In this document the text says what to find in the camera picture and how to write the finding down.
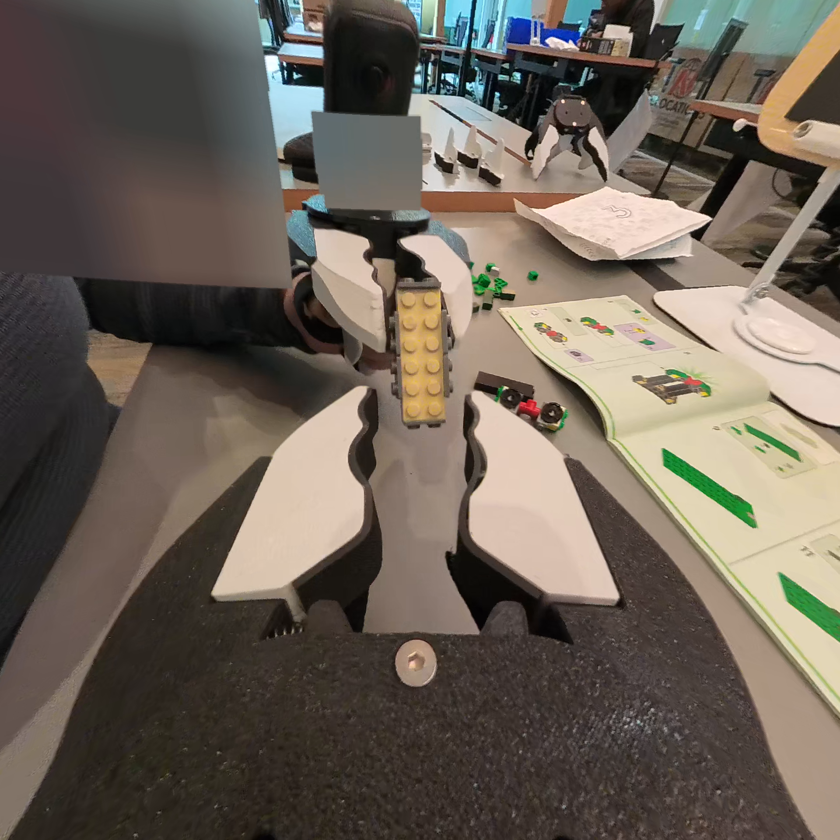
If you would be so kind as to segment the grey desk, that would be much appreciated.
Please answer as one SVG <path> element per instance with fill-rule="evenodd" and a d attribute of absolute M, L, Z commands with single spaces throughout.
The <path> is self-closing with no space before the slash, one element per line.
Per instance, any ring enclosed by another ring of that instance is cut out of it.
<path fill-rule="evenodd" d="M 388 375 L 153 347 L 2 672 L 2 838 L 838 838 L 838 717 L 583 393 L 495 312 L 455 370 L 455 418 L 411 433 Z M 571 409 L 544 438 L 625 600 L 562 607 L 572 644 L 478 635 L 448 574 L 480 370 Z M 274 604 L 213 603 L 210 573 L 274 449 L 366 383 L 365 632 L 268 638 Z"/>

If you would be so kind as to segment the spare black and white gripper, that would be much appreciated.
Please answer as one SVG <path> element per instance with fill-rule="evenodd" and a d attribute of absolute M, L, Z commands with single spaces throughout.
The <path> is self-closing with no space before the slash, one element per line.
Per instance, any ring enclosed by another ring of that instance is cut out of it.
<path fill-rule="evenodd" d="M 580 170 L 594 166 L 607 182 L 610 158 L 603 127 L 582 97 L 559 96 L 531 132 L 524 154 L 531 164 L 532 179 L 536 181 L 562 151 L 573 151 L 580 158 Z"/>

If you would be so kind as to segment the person's grey sweater body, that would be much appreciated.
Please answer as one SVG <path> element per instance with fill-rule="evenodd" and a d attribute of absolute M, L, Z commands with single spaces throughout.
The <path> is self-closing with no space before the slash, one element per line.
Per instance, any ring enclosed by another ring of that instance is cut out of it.
<path fill-rule="evenodd" d="M 87 502 L 119 416 L 88 363 L 89 330 L 117 330 L 114 285 L 2 273 L 3 663 Z"/>

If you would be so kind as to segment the black tablet with tan frame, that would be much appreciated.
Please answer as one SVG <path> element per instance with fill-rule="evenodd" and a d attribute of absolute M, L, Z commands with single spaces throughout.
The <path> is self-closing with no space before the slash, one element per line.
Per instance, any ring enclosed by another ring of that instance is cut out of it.
<path fill-rule="evenodd" d="M 827 16 L 792 60 L 766 98 L 759 114 L 758 135 L 761 143 L 774 153 L 823 167 L 835 165 L 838 156 L 825 156 L 804 150 L 794 141 L 794 131 L 802 122 L 787 118 L 805 90 L 813 83 L 839 49 L 839 7 Z"/>

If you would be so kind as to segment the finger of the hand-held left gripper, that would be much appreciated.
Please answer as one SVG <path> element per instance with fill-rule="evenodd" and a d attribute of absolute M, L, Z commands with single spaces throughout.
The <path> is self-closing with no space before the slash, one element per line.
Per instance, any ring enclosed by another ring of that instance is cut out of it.
<path fill-rule="evenodd" d="M 438 281 L 455 341 L 469 329 L 472 280 L 466 242 L 456 233 L 405 236 L 396 243 L 396 275 L 401 279 Z"/>
<path fill-rule="evenodd" d="M 369 240 L 335 227 L 315 227 L 313 234 L 316 259 L 311 283 L 316 298 L 355 341 L 385 352 L 385 294 L 366 258 Z"/>

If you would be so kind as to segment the wooden top office table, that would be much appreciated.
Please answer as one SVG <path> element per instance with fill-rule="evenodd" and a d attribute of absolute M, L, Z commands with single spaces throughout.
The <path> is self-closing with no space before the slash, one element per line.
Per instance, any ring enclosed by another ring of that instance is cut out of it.
<path fill-rule="evenodd" d="M 511 69 L 523 78 L 521 98 L 508 117 L 526 129 L 536 126 L 547 111 L 552 91 L 564 84 L 584 95 L 611 131 L 657 74 L 671 68 L 666 59 L 606 56 L 541 45 L 510 45 L 507 57 Z"/>

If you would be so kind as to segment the white printed paper bag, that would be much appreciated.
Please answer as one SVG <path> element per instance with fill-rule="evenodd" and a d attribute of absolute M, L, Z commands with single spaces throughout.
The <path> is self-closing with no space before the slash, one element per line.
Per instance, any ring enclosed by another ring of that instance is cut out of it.
<path fill-rule="evenodd" d="M 590 261 L 691 256 L 691 233 L 711 221 L 674 202 L 608 186 L 546 208 L 514 205 L 518 215 Z"/>

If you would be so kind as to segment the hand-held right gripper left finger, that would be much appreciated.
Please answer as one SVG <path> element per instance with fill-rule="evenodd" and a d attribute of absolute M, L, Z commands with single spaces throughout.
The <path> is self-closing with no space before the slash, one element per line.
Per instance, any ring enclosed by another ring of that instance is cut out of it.
<path fill-rule="evenodd" d="M 281 600 L 301 620 L 340 605 L 364 629 L 382 567 L 370 479 L 379 423 L 375 389 L 357 386 L 276 449 L 212 589 L 217 602 Z"/>

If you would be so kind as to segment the person's left forearm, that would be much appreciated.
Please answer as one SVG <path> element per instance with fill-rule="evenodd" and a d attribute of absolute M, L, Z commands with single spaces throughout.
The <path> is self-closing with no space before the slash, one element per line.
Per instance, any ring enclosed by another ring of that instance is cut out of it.
<path fill-rule="evenodd" d="M 76 278 L 93 329 L 136 343 L 307 346 L 309 291 Z"/>

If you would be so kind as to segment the black round object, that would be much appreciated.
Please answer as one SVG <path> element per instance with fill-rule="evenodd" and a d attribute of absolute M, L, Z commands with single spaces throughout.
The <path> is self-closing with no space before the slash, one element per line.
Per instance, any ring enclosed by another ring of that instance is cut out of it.
<path fill-rule="evenodd" d="M 298 181 L 318 184 L 313 148 L 313 132 L 300 134 L 285 142 L 281 149 L 282 162 L 290 167 L 291 175 Z"/>

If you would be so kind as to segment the small wheeled brick assembly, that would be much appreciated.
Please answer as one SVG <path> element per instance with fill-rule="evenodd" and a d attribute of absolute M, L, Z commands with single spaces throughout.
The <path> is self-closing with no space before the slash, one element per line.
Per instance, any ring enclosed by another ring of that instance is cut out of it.
<path fill-rule="evenodd" d="M 537 401 L 530 387 L 502 385 L 497 388 L 496 402 L 546 433 L 560 431 L 568 416 L 568 410 L 560 403 Z"/>

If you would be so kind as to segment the long grey table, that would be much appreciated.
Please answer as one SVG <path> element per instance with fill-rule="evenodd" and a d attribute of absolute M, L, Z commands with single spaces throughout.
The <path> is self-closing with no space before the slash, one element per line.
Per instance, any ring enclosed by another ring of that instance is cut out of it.
<path fill-rule="evenodd" d="M 272 83 L 269 104 L 279 159 L 286 142 L 312 130 L 312 112 L 322 110 L 322 99 L 320 88 Z M 496 140 L 503 140 L 506 145 L 499 186 L 480 179 L 477 170 L 459 168 L 457 176 L 447 175 L 436 166 L 432 154 L 425 155 L 422 205 L 428 211 L 507 213 L 513 212 L 515 200 L 529 207 L 545 208 L 604 186 L 595 166 L 580 170 L 580 159 L 570 151 L 555 157 L 534 180 L 530 163 L 522 156 L 529 131 L 464 98 L 414 93 L 409 113 L 419 116 L 422 131 L 433 142 L 433 151 L 445 147 L 450 130 L 457 149 L 463 149 L 473 126 L 485 152 L 492 151 Z M 280 178 L 288 211 L 302 209 L 303 202 L 320 192 L 317 185 L 294 178 L 284 162 L 280 163 Z"/>

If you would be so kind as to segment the brown cardboard box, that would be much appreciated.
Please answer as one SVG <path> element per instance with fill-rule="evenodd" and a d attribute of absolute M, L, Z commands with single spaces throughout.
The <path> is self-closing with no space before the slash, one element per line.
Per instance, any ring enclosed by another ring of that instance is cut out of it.
<path fill-rule="evenodd" d="M 703 98 L 718 102 L 762 104 L 784 70 L 784 59 L 736 50 L 707 83 L 701 72 L 710 51 L 678 47 L 649 92 L 653 124 L 650 134 L 678 141 L 690 120 L 690 102 Z"/>

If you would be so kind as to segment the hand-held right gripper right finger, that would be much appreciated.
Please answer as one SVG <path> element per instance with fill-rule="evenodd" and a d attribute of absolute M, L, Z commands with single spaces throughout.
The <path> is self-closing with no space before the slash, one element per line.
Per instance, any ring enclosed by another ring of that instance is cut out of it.
<path fill-rule="evenodd" d="M 621 589 L 563 454 L 487 394 L 464 411 L 465 493 L 447 569 L 482 634 L 577 634 Z"/>

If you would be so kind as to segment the grey and tan brick assembly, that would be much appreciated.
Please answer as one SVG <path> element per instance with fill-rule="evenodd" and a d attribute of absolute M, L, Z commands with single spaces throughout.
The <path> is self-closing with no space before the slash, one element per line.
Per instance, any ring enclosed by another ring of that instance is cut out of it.
<path fill-rule="evenodd" d="M 392 393 L 400 403 L 404 426 L 441 427 L 452 392 L 449 353 L 454 344 L 440 283 L 401 278 L 395 284 L 395 308 L 388 322 L 392 342 Z"/>

